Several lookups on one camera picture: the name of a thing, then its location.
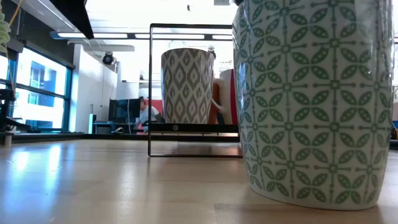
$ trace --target ceiling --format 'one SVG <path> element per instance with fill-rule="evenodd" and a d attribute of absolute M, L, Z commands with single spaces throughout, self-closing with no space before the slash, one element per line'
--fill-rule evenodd
<path fill-rule="evenodd" d="M 78 32 L 49 0 L 25 0 L 22 8 L 56 31 Z M 148 32 L 151 23 L 231 24 L 236 8 L 235 4 L 214 6 L 214 0 L 87 0 L 86 3 L 94 32 Z"/>

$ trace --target mug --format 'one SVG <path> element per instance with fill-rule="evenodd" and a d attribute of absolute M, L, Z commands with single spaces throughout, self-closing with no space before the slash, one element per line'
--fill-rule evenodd
<path fill-rule="evenodd" d="M 166 123 L 207 124 L 214 56 L 182 48 L 162 54 L 162 102 Z"/>
<path fill-rule="evenodd" d="M 391 0 L 245 0 L 233 22 L 251 188 L 333 210 L 376 204 L 391 137 Z"/>
<path fill-rule="evenodd" d="M 211 101 L 223 115 L 225 124 L 238 125 L 235 99 L 234 70 L 228 69 L 220 73 L 220 78 L 214 78 L 213 83 L 219 86 L 219 105 L 213 98 Z"/>

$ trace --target wire frame stand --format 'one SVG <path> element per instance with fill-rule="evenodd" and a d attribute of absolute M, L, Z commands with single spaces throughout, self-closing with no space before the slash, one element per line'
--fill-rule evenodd
<path fill-rule="evenodd" d="M 218 29 L 218 30 L 232 30 L 232 25 L 190 25 L 190 24 L 151 24 L 149 34 L 149 108 L 152 108 L 152 48 L 153 40 L 196 40 L 196 41 L 231 41 L 230 34 L 200 34 L 202 39 L 189 39 L 189 37 L 181 38 L 167 38 L 155 39 L 154 29 Z M 226 38 L 213 38 L 213 36 L 224 36 Z M 156 154 L 152 153 L 152 141 L 181 141 L 181 142 L 239 142 L 239 136 L 219 136 L 219 133 L 239 133 L 238 125 L 218 125 L 218 124 L 173 124 L 173 123 L 153 123 L 151 122 L 152 110 L 148 110 L 148 156 L 151 157 L 242 157 L 241 152 L 237 154 Z M 154 133 L 162 133 L 161 135 L 152 135 Z M 164 133 L 196 133 L 196 136 L 166 136 Z M 217 136 L 204 136 L 204 133 L 217 133 Z"/>

